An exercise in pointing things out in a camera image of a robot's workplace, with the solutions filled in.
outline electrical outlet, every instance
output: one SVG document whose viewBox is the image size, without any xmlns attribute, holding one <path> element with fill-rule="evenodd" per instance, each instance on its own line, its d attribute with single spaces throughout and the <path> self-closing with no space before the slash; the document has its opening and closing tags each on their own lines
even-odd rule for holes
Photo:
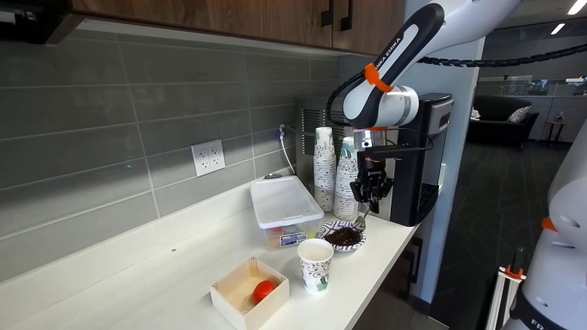
<svg viewBox="0 0 587 330">
<path fill-rule="evenodd" d="M 214 173 L 214 171 L 227 168 L 221 140 L 194 146 L 192 155 L 195 159 L 197 177 L 205 177 L 208 173 Z"/>
</svg>

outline stack of paper cups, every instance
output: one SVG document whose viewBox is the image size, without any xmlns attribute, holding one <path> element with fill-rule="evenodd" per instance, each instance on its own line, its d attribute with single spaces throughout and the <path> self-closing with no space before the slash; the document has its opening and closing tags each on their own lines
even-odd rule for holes
<svg viewBox="0 0 587 330">
<path fill-rule="evenodd" d="M 333 144 L 333 129 L 316 129 L 315 146 L 315 199 L 318 206 L 331 214 L 335 204 L 335 175 L 337 175 L 337 155 Z"/>
<path fill-rule="evenodd" d="M 357 181 L 359 175 L 359 160 L 357 160 L 357 149 L 355 140 L 346 138 L 338 171 L 337 171 L 337 193 L 335 193 L 335 217 L 340 221 L 357 221 L 359 217 L 359 203 L 353 197 L 351 182 Z"/>
</svg>

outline plastic container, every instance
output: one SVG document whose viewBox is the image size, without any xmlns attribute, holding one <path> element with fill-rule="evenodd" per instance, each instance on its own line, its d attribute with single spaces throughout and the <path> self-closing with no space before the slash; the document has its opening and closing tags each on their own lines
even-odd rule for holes
<svg viewBox="0 0 587 330">
<path fill-rule="evenodd" d="M 326 212 L 298 177 L 252 184 L 252 201 L 260 228 L 271 248 L 298 247 L 315 239 Z"/>
</svg>

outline floor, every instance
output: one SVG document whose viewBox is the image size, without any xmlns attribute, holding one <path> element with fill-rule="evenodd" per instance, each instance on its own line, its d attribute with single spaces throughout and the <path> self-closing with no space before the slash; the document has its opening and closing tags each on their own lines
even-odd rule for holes
<svg viewBox="0 0 587 330">
<path fill-rule="evenodd" d="M 448 327 L 415 313 L 397 296 L 381 291 L 355 330 L 448 330 Z"/>
<path fill-rule="evenodd" d="M 533 142 L 526 149 L 467 146 L 432 318 L 381 291 L 357 330 L 483 329 L 498 267 L 520 247 L 527 250 L 524 265 L 533 259 L 549 186 L 568 151 Z"/>
</svg>

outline gray tile backsplash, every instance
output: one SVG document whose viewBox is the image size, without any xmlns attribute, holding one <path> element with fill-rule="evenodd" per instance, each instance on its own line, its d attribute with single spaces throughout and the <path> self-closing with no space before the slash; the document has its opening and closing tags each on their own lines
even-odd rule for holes
<svg viewBox="0 0 587 330">
<path fill-rule="evenodd" d="M 278 127 L 338 82 L 338 58 L 278 50 L 0 43 L 0 283 L 285 170 Z M 227 170 L 199 179 L 192 146 L 212 140 Z"/>
<path fill-rule="evenodd" d="M 247 83 L 135 87 L 140 122 L 247 111 Z"/>
<path fill-rule="evenodd" d="M 116 43 L 67 41 L 61 47 L 0 43 L 0 87 L 126 83 Z"/>
<path fill-rule="evenodd" d="M 135 122 L 126 87 L 0 91 L 0 105 L 0 140 Z"/>
</svg>

